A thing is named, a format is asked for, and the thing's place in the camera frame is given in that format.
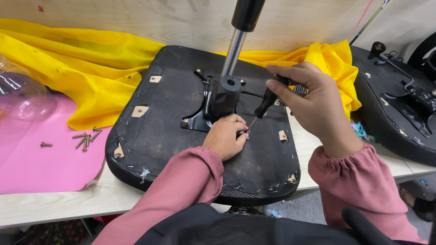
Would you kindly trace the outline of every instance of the screwdriver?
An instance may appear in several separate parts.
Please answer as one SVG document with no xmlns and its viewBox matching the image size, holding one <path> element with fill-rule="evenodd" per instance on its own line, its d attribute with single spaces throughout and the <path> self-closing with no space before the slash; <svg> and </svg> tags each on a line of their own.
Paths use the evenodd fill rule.
<svg viewBox="0 0 436 245">
<path fill-rule="evenodd" d="M 285 78 L 283 76 L 280 76 L 279 74 L 275 75 L 273 79 L 283 83 L 286 86 L 289 86 L 291 83 L 290 78 Z M 257 119 L 262 119 L 268 112 L 268 109 L 278 100 L 279 98 L 277 97 L 277 95 L 273 93 L 269 88 L 267 88 L 265 90 L 265 94 L 263 95 L 262 103 L 260 103 L 259 107 L 254 111 L 254 120 L 245 132 L 249 132 L 251 127 L 253 127 L 254 122 L 256 122 Z"/>
</svg>

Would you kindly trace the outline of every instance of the screw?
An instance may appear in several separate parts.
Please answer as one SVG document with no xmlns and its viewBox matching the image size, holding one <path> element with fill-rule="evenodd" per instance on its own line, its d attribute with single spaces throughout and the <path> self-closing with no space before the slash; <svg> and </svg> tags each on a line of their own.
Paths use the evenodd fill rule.
<svg viewBox="0 0 436 245">
<path fill-rule="evenodd" d="M 101 133 L 101 131 L 96 132 L 89 140 L 94 141 L 95 138 Z"/>
<path fill-rule="evenodd" d="M 76 145 L 75 149 L 79 148 L 80 145 L 81 145 L 85 140 L 86 140 L 86 138 L 83 137 L 83 138 L 80 140 L 79 144 Z"/>
<path fill-rule="evenodd" d="M 86 137 L 86 133 L 79 134 L 79 135 L 74 135 L 74 136 L 71 137 L 71 138 L 72 138 L 72 139 L 76 139 L 76 138 L 80 138 L 80 137 Z"/>
<path fill-rule="evenodd" d="M 40 146 L 41 146 L 41 147 L 43 147 L 43 146 L 52 147 L 53 144 L 46 144 L 46 143 L 44 143 L 44 141 L 43 141 L 43 142 L 41 142 Z"/>
<path fill-rule="evenodd" d="M 86 135 L 86 147 L 88 147 L 89 146 L 89 139 L 91 138 L 91 135 L 90 134 L 87 134 Z"/>
<path fill-rule="evenodd" d="M 85 140 L 85 143 L 83 143 L 82 151 L 87 151 L 87 150 L 88 150 L 88 149 L 86 148 L 86 141 L 87 141 L 87 140 Z"/>
</svg>

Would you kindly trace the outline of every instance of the plastic container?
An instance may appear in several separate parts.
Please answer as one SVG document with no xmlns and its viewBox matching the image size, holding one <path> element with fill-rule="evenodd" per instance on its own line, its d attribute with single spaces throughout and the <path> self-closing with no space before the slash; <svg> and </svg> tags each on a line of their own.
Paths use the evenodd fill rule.
<svg viewBox="0 0 436 245">
<path fill-rule="evenodd" d="M 26 122 L 48 117 L 57 106 L 44 85 L 0 54 L 0 113 Z"/>
</svg>

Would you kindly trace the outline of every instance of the pink sheet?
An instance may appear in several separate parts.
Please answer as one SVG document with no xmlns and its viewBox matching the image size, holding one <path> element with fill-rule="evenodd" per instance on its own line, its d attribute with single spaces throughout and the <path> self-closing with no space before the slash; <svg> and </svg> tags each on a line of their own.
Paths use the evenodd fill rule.
<svg viewBox="0 0 436 245">
<path fill-rule="evenodd" d="M 55 95 L 54 114 L 37 122 L 7 117 L 0 120 L 0 194 L 78 191 L 102 168 L 106 138 L 104 128 L 88 151 L 74 147 L 80 141 L 71 136 L 94 135 L 92 130 L 76 131 L 66 125 L 76 103 L 66 95 Z M 40 147 L 41 141 L 53 147 Z"/>
</svg>

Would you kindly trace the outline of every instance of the pink sleeve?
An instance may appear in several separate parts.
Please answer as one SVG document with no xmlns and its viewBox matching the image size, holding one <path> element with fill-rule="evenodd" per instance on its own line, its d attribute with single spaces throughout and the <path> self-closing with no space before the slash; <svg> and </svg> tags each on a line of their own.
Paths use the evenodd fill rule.
<svg viewBox="0 0 436 245">
<path fill-rule="evenodd" d="M 349 228 L 341 211 L 352 207 L 390 239 L 427 244 L 407 220 L 394 177 L 371 145 L 344 158 L 328 158 L 320 146 L 309 161 L 309 175 L 320 186 L 328 225 Z"/>
<path fill-rule="evenodd" d="M 180 152 L 170 159 L 138 203 L 110 222 L 92 244 L 133 245 L 167 217 L 197 203 L 211 204 L 221 192 L 223 174 L 220 157 L 207 147 Z"/>
</svg>

